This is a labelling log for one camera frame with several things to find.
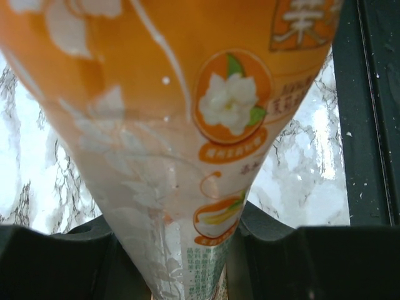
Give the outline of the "tall orange drink bottle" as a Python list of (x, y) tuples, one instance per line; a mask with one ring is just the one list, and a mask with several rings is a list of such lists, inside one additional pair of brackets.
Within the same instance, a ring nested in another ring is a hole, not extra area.
[(216, 299), (342, 1), (2, 1), (1, 52), (155, 299)]

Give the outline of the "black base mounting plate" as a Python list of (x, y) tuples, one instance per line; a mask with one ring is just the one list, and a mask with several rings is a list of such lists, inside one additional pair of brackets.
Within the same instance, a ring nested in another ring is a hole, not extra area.
[(353, 226), (399, 224), (399, 2), (345, 1), (332, 45)]

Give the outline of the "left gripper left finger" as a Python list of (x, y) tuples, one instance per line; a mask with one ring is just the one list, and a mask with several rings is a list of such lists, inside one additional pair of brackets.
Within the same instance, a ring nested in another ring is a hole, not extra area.
[(149, 298), (102, 216), (65, 234), (1, 226), (1, 299)]

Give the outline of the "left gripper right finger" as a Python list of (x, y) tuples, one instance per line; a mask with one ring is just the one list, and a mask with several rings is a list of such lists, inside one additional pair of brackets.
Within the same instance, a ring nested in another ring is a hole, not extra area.
[(226, 259), (229, 299), (398, 299), (399, 228), (291, 228), (248, 202)]

